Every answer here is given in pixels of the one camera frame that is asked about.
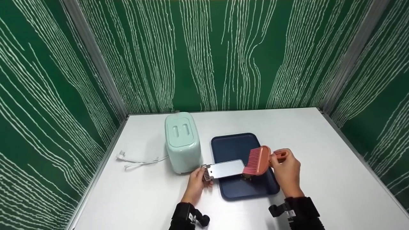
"left hand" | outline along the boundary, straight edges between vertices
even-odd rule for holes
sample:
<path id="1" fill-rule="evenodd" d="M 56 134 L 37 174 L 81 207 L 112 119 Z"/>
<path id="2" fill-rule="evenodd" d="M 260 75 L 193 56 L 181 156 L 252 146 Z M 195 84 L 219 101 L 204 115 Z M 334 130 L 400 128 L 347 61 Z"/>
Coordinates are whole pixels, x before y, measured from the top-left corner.
<path id="1" fill-rule="evenodd" d="M 205 168 L 200 167 L 190 174 L 186 191 L 184 192 L 183 198 L 180 202 L 191 203 L 193 206 L 196 206 L 202 195 L 203 189 L 205 187 L 213 186 L 213 181 L 203 181 L 204 173 Z"/>

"power cord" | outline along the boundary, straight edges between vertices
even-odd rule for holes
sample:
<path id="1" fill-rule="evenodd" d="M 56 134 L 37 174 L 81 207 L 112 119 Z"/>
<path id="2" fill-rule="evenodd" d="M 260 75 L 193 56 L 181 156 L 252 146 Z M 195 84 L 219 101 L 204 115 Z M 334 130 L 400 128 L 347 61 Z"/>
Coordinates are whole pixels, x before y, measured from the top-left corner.
<path id="1" fill-rule="evenodd" d="M 116 155 L 117 159 L 122 160 L 122 161 L 126 161 L 126 162 L 132 162 L 133 164 L 130 165 L 125 165 L 125 169 L 129 168 L 129 167 L 133 167 L 133 166 L 141 166 L 141 165 L 149 165 L 149 164 L 155 164 L 158 162 L 161 162 L 163 160 L 165 160 L 166 158 L 169 157 L 169 155 L 166 155 L 165 157 L 159 159 L 159 157 L 155 157 L 149 160 L 133 160 L 133 159 L 128 159 L 125 158 L 125 152 L 124 151 L 120 151 L 117 155 Z"/>

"metal tab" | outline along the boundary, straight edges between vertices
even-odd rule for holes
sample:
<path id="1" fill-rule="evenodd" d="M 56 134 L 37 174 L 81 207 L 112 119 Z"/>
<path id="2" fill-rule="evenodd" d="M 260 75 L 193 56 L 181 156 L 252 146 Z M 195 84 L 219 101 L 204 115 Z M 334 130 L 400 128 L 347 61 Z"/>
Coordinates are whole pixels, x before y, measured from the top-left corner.
<path id="1" fill-rule="evenodd" d="M 213 165 L 202 165 L 202 167 L 205 168 L 204 180 L 210 181 L 212 179 L 242 174 L 244 164 L 242 160 L 232 160 Z"/>

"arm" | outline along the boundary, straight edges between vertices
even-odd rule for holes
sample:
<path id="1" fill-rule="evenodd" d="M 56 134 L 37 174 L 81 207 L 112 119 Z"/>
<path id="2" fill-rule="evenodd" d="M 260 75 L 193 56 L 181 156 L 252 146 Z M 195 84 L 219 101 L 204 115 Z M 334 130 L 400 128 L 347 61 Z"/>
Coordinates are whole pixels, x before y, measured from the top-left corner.
<path id="1" fill-rule="evenodd" d="M 279 163 L 276 154 L 285 152 L 288 153 L 286 160 Z M 274 168 L 274 175 L 284 193 L 286 202 L 297 200 L 301 203 L 308 199 L 300 188 L 301 163 L 294 157 L 290 149 L 274 151 L 274 154 L 270 156 L 270 166 Z M 289 224 L 292 230 L 325 230 L 318 217 L 295 216 L 289 219 Z"/>
<path id="2" fill-rule="evenodd" d="M 189 210 L 193 210 L 202 195 L 203 189 L 205 187 L 212 187 L 213 182 L 204 182 L 202 180 L 203 174 L 205 173 L 204 168 L 198 168 L 190 174 L 189 182 L 187 184 L 186 191 L 183 195 L 182 200 L 178 205 L 176 205 L 175 213 L 172 217 L 172 222 L 169 230 L 194 230 L 195 224 L 192 223 L 188 218 L 180 217 L 178 215 L 182 207 L 189 207 Z"/>

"hand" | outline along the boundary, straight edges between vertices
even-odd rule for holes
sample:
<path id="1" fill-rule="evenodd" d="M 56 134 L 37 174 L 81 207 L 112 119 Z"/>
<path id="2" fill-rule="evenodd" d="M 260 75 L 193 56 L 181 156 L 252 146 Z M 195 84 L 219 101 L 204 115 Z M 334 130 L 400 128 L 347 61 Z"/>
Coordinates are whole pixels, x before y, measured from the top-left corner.
<path id="1" fill-rule="evenodd" d="M 202 195 L 203 189 L 205 187 L 213 186 L 213 181 L 203 181 L 204 173 L 205 168 L 201 167 L 190 174 L 186 192 L 184 192 L 183 198 L 180 202 L 191 203 L 193 206 L 196 206 Z"/>
<path id="2" fill-rule="evenodd" d="M 279 163 L 276 154 L 288 153 L 283 163 Z M 301 163 L 294 157 L 290 149 L 278 149 L 270 155 L 270 167 L 274 168 L 274 175 L 280 185 L 284 196 L 301 197 L 304 193 L 300 188 Z"/>

